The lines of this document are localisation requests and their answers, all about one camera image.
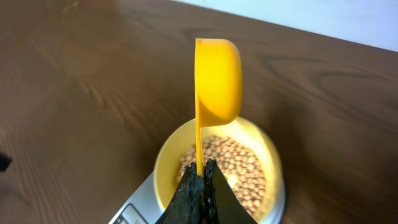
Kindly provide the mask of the pale yellow bowl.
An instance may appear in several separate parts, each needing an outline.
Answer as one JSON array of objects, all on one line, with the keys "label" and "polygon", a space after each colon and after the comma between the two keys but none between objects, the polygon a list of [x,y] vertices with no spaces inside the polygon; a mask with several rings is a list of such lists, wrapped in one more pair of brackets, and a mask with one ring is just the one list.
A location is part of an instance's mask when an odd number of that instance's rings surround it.
[{"label": "pale yellow bowl", "polygon": [[[270,137],[254,123],[238,117],[224,126],[203,128],[202,140],[209,136],[229,136],[251,148],[259,158],[266,177],[266,191],[257,212],[252,215],[258,223],[271,213],[282,186],[282,165],[279,153]],[[177,189],[183,167],[196,160],[195,120],[174,131],[161,147],[154,168],[154,190],[157,203],[165,210]]]}]

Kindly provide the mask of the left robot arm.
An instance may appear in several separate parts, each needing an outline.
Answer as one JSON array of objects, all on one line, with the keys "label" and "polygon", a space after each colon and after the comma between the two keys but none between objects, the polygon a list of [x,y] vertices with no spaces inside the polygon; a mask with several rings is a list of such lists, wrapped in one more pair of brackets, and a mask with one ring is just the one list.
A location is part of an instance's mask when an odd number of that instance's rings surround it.
[{"label": "left robot arm", "polygon": [[11,162],[12,159],[9,156],[0,154],[0,172],[5,172],[10,166]]}]

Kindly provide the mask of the soybeans in bowl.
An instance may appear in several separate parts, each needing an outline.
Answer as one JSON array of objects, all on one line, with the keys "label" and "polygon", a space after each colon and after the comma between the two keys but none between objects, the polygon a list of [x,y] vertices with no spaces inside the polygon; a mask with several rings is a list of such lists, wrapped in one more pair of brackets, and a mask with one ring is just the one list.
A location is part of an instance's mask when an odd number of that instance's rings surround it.
[{"label": "soybeans in bowl", "polygon": [[229,136],[209,136],[202,140],[204,160],[217,160],[240,204],[254,215],[260,207],[266,177],[254,151]]}]

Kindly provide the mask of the white digital kitchen scale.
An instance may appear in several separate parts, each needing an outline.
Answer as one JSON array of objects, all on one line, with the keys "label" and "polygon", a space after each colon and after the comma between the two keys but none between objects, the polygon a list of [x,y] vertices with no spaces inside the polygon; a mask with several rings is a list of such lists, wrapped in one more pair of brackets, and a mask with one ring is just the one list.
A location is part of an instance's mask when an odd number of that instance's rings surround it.
[{"label": "white digital kitchen scale", "polygon": [[[285,184],[279,189],[279,196],[271,213],[260,224],[278,224],[282,221],[285,208]],[[154,190],[154,173],[139,186],[117,211],[109,224],[155,223],[163,210],[159,207]]]}]

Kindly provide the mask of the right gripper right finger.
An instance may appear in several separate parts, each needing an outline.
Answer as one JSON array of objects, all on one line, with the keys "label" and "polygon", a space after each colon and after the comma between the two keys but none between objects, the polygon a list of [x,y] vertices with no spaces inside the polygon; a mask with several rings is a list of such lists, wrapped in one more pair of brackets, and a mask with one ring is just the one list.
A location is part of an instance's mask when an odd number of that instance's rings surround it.
[{"label": "right gripper right finger", "polygon": [[217,161],[213,159],[209,159],[205,166],[203,205],[206,223],[257,224],[240,204]]}]

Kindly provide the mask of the yellow measuring scoop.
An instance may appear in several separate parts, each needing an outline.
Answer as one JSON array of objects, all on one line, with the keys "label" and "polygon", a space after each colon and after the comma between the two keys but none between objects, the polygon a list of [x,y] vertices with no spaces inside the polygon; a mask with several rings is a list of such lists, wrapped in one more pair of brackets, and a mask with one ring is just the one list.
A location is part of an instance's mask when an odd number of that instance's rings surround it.
[{"label": "yellow measuring scoop", "polygon": [[195,140],[197,174],[204,176],[201,128],[234,121],[243,100],[243,71],[237,47],[226,39],[195,39]]}]

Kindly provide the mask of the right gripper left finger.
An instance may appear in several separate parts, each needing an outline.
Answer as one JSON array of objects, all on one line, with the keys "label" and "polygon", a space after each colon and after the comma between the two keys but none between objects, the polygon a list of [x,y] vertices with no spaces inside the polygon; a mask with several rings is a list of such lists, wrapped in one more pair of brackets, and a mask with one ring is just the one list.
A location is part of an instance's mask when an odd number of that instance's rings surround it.
[{"label": "right gripper left finger", "polygon": [[156,224],[200,224],[202,198],[205,189],[203,177],[197,175],[197,165],[192,162],[185,172],[169,205]]}]

